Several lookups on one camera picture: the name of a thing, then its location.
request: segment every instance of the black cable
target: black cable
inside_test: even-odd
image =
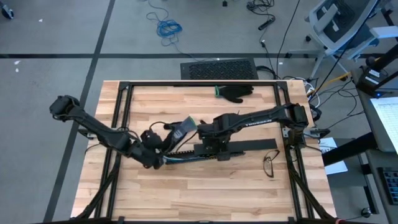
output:
[[[310,149],[315,149],[315,150],[318,150],[318,151],[322,152],[322,150],[320,150],[319,148],[312,147],[312,146],[309,146],[309,145],[304,145],[304,146],[305,147],[309,147]]]
[[[347,219],[343,219],[343,221],[348,221],[348,220],[354,220],[354,219],[357,219],[357,218],[362,218],[363,216],[361,215],[360,217],[354,217],[354,218],[347,218]]]
[[[89,151],[90,149],[94,148],[95,146],[99,146],[99,145],[100,145],[100,143],[97,143],[97,144],[94,144],[94,145],[88,147],[88,148],[86,149],[86,151],[85,151],[85,154],[86,154],[87,151]]]
[[[180,148],[181,148],[185,143],[187,143],[189,140],[191,140],[191,139],[192,139],[193,137],[195,137],[195,135],[197,135],[197,134],[198,134],[198,131],[195,131],[195,133],[193,133],[191,137],[189,137],[187,140],[185,140],[183,143],[181,143],[181,145],[175,150],[175,152],[178,152],[178,150],[180,150]]]
[[[256,66],[256,70],[257,70],[257,71],[266,71],[266,72],[270,72],[270,73],[272,74],[272,79],[273,79],[273,80],[277,80],[277,78],[279,78],[279,77],[276,75],[276,73],[274,72],[274,70],[271,69],[271,68],[269,68],[269,67],[267,67],[267,66],[264,66],[264,65]]]
[[[332,124],[331,126],[329,126],[329,127],[327,127],[327,128],[324,128],[324,129],[330,129],[330,128],[333,127],[334,125],[336,125],[336,124],[338,124],[338,123],[340,123],[340,122],[342,122],[342,121],[344,121],[344,120],[346,120],[346,119],[348,119],[348,118],[352,118],[353,116],[357,116],[357,115],[360,115],[360,114],[363,114],[363,113],[364,113],[364,111],[359,112],[359,113],[356,113],[356,114],[349,115],[349,116],[347,116],[347,117],[345,117],[345,118],[343,118],[343,119],[337,121],[336,123]]]
[[[305,134],[305,133],[303,133],[303,135],[305,135],[305,136],[308,136],[308,137],[310,137],[310,138],[312,138],[312,139],[319,140],[317,137],[315,137],[315,136],[312,136],[312,135],[309,135],[309,134]]]
[[[285,78],[296,78],[296,77],[291,77],[291,76],[287,75],[287,76],[283,77],[282,79],[285,80]]]
[[[269,1],[267,1],[267,2],[268,2],[268,7],[266,7],[266,10],[265,10],[265,11],[266,11],[266,14],[265,14],[265,15],[268,16],[268,17],[267,17],[267,21],[270,20],[270,17],[273,17],[274,19],[276,19],[276,17],[275,17],[274,15],[268,13],[268,9],[269,9],[270,7],[272,7],[272,6],[274,6],[274,4],[275,4],[275,3],[274,3],[274,0],[271,0],[271,2],[269,2]],[[251,10],[251,8],[249,8],[249,5],[250,5],[250,2],[248,2],[248,5],[246,6],[247,9],[249,9],[251,12],[255,13],[253,10]],[[264,31],[262,32],[262,34],[261,34],[261,36],[260,36],[260,38],[259,38],[259,43],[262,45],[262,47],[265,48],[265,50],[266,50],[266,52],[267,52],[267,57],[268,57],[269,65],[271,66],[271,70],[272,70],[272,71],[270,71],[270,72],[271,72],[272,75],[274,76],[274,80],[276,80],[277,78],[281,79],[281,78],[275,73],[274,67],[272,66],[271,58],[269,57],[269,52],[268,52],[268,49],[267,49],[267,45],[266,45],[265,41],[262,40],[262,37],[264,36],[264,34],[266,34],[267,29],[268,29],[268,26],[267,26],[267,27],[264,29]]]
[[[315,80],[315,88],[317,88],[319,78],[314,78],[313,80],[311,80],[311,82],[314,81],[314,80]]]
[[[373,11],[373,9],[377,6],[377,4],[375,4],[372,8],[371,11]],[[338,57],[338,59],[336,60],[335,64],[333,65],[333,67],[331,68],[329,74],[326,76],[326,78],[322,81],[321,85],[319,86],[319,88],[317,90],[315,90],[315,92],[313,93],[313,96],[315,96],[318,91],[322,88],[323,84],[326,82],[326,80],[329,78],[329,76],[331,75],[332,71],[335,69],[336,65],[338,64],[338,62],[340,61],[340,59],[342,58],[342,56],[344,55],[344,53],[350,48],[350,45],[352,43],[352,41],[355,39],[355,37],[357,36],[358,32],[362,29],[362,27],[365,25],[366,21],[369,19],[369,17],[367,17],[363,23],[361,24],[361,26],[359,27],[359,29],[355,32],[355,35],[351,38],[351,40],[349,40],[348,44],[346,45],[343,53],[340,54],[340,56]]]
[[[316,121],[318,121],[320,118],[321,118],[321,116],[322,116],[322,111],[321,111],[321,109],[319,109],[319,108],[316,108],[314,105],[312,105],[312,104],[310,104],[310,109],[311,109],[311,114],[313,115],[313,112],[315,112],[317,115],[314,117],[314,116],[312,116],[313,118],[313,121],[314,122],[316,122]]]
[[[156,122],[152,123],[152,124],[149,126],[149,129],[152,130],[152,127],[153,127],[153,125],[155,125],[155,124],[167,124],[167,123],[165,123],[165,122],[163,122],[163,121],[156,121]]]
[[[351,96],[348,96],[348,97],[352,97],[352,98],[354,99],[354,101],[355,101],[354,108],[347,114],[347,116],[349,116],[349,115],[351,115],[352,112],[354,112],[354,110],[355,110],[355,108],[356,108],[356,105],[357,105],[356,98],[355,98],[355,96],[354,96],[352,93],[350,93],[349,91],[346,91],[346,90],[340,90],[340,91],[344,91],[344,92],[346,92],[346,93],[351,94]]]
[[[321,103],[321,104],[318,106],[318,108],[321,107],[322,105],[324,105],[334,94],[336,94],[336,93],[338,93],[340,90],[344,89],[344,87],[345,87],[346,85],[348,85],[349,83],[350,83],[350,82],[345,83],[339,90],[334,91],[323,103]]]
[[[279,74],[278,74],[278,67],[279,67],[278,65],[279,65],[279,55],[280,55],[280,51],[282,50],[282,47],[284,46],[287,32],[289,31],[290,25],[292,25],[292,22],[293,22],[293,19],[294,19],[294,15],[296,15],[296,11],[297,11],[297,8],[299,7],[300,1],[301,1],[301,0],[298,0],[298,1],[297,1],[296,8],[294,9],[293,16],[292,16],[292,18],[291,18],[291,20],[290,20],[290,22],[289,22],[289,25],[287,26],[287,29],[286,29],[284,38],[283,38],[283,40],[282,40],[282,44],[280,45],[280,49],[279,49],[279,52],[278,52],[278,56],[276,57],[276,75],[279,75]]]
[[[269,14],[267,12],[267,10],[270,7],[273,7],[274,5],[275,5],[274,0],[265,0],[265,2],[264,2],[264,0],[253,0],[253,1],[249,1],[246,4],[246,8],[249,11],[253,12],[254,14],[257,14],[257,15],[260,15],[260,16],[272,16],[273,18],[275,18],[274,15]]]

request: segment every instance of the office chair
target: office chair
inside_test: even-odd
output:
[[[316,55],[310,79],[314,78],[324,58],[330,57],[336,61],[335,56],[340,56],[346,47],[347,51],[342,58],[356,60],[367,46],[376,46],[379,44],[379,39],[396,35],[397,27],[370,29],[365,24],[359,30],[362,23],[373,12],[377,2],[378,0],[323,0],[305,18],[305,21],[311,25],[306,41],[315,40],[318,49],[290,50],[287,57],[294,53]],[[347,46],[357,31],[355,39]],[[338,65],[347,72],[342,64],[338,63]]]
[[[12,9],[8,8],[8,6],[1,1],[0,1],[0,8],[1,8],[1,14],[5,18],[7,18],[7,19],[14,18],[14,11],[12,11]]]

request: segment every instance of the floor tile line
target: floor tile line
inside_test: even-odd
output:
[[[95,73],[95,68],[98,63],[102,45],[104,43],[106,30],[108,29],[109,20],[112,15],[114,3],[115,3],[115,0],[109,0],[108,9],[106,11],[104,22],[103,22],[101,31],[99,33],[98,41],[97,41],[97,44],[95,47],[94,56],[91,60],[90,68],[88,69],[86,81],[83,86],[83,91],[81,92],[80,106],[82,106],[82,107],[85,106],[86,101],[87,101],[90,86],[93,81],[93,77],[94,77],[94,73]],[[50,196],[49,204],[47,205],[47,209],[46,209],[46,212],[44,215],[43,222],[51,222],[54,217],[55,209],[57,207],[58,200],[59,200],[61,190],[62,190],[63,181],[65,180],[70,157],[72,155],[73,146],[76,141],[78,128],[79,128],[79,125],[76,122],[73,122],[71,131],[70,131],[70,134],[68,137],[67,145],[65,146],[65,151],[62,156],[62,160],[61,160],[60,168],[58,170],[57,178],[55,179],[54,187],[53,187],[53,190],[52,190],[52,193]]]
[[[279,58],[284,58],[286,53],[279,55]],[[192,53],[195,58],[277,58],[277,53]],[[359,58],[381,57],[382,53],[361,54]],[[51,59],[51,58],[126,58],[126,59],[167,59],[167,58],[191,58],[186,54],[0,54],[0,58],[8,59]],[[292,54],[291,58],[315,58],[316,55],[308,54]]]

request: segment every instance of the keyboard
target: keyboard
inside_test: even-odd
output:
[[[391,205],[398,205],[398,168],[377,168]]]

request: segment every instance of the eyeglasses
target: eyeglasses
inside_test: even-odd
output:
[[[272,161],[279,155],[279,150],[269,151],[263,160],[263,168],[266,175],[270,178],[274,178],[274,168],[272,166]]]

